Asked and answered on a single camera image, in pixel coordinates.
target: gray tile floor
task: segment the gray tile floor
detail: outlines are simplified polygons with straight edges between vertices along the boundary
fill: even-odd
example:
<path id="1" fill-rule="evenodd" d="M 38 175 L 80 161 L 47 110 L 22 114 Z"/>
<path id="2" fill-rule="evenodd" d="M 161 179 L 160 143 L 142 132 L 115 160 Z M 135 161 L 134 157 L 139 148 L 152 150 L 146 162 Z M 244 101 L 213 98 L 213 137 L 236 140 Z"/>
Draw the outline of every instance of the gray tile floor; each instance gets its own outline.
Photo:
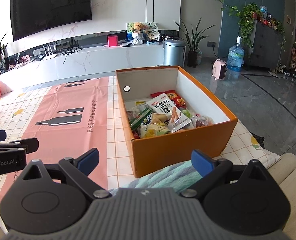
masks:
<path id="1" fill-rule="evenodd" d="M 279 155 L 296 155 L 296 81 L 272 77 L 266 70 L 243 70 L 238 79 L 216 81 L 211 60 L 185 70 L 213 92 L 248 128 L 265 138 L 265 148 Z M 66 82 L 115 75 L 114 72 L 78 76 L 28 87 L 24 91 Z"/>

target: pink space heater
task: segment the pink space heater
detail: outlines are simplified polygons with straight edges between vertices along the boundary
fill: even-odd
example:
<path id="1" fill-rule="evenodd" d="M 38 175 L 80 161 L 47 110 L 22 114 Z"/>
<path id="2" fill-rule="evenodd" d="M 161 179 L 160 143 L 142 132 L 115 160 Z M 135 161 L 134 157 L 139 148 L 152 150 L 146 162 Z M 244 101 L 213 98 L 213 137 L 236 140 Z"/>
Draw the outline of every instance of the pink space heater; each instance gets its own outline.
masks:
<path id="1" fill-rule="evenodd" d="M 217 59 L 212 68 L 212 76 L 215 80 L 224 80 L 227 72 L 227 63 Z"/>

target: photo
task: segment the photo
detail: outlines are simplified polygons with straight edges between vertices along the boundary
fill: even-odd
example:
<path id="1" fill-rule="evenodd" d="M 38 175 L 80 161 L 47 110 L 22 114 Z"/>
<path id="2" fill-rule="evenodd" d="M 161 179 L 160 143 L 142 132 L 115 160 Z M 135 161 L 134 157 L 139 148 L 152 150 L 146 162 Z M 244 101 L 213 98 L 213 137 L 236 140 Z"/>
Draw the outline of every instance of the photo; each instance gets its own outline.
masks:
<path id="1" fill-rule="evenodd" d="M 287 15 L 287 23 L 291 25 L 291 18 Z"/>

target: television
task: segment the television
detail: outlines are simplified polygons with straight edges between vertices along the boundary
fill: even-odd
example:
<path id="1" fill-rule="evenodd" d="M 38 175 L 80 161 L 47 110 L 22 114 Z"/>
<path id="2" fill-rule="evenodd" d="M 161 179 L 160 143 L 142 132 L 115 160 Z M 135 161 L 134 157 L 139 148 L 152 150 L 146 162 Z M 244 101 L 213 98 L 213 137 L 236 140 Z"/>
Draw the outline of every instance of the television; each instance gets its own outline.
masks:
<path id="1" fill-rule="evenodd" d="M 61 25 L 91 20 L 91 0 L 10 0 L 13 40 Z"/>

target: red snack bag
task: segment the red snack bag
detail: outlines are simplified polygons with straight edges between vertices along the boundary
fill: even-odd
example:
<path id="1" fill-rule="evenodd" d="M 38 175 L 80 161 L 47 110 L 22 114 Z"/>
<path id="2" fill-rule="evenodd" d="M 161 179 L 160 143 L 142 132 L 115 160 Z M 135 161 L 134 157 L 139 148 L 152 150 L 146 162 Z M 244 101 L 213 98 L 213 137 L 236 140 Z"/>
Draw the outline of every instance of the red snack bag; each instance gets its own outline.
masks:
<path id="1" fill-rule="evenodd" d="M 180 110 L 186 109 L 186 102 L 185 100 L 177 94 L 177 92 L 175 90 L 168 90 L 165 92 L 157 92 L 154 94 L 151 94 L 150 96 L 152 98 L 155 98 L 163 93 L 166 93 L 167 96 L 169 97 L 169 99 L 174 103 L 175 106 L 177 106 Z"/>
<path id="2" fill-rule="evenodd" d="M 139 134 L 136 130 L 133 130 L 132 133 L 133 133 L 135 139 L 140 139 Z"/>

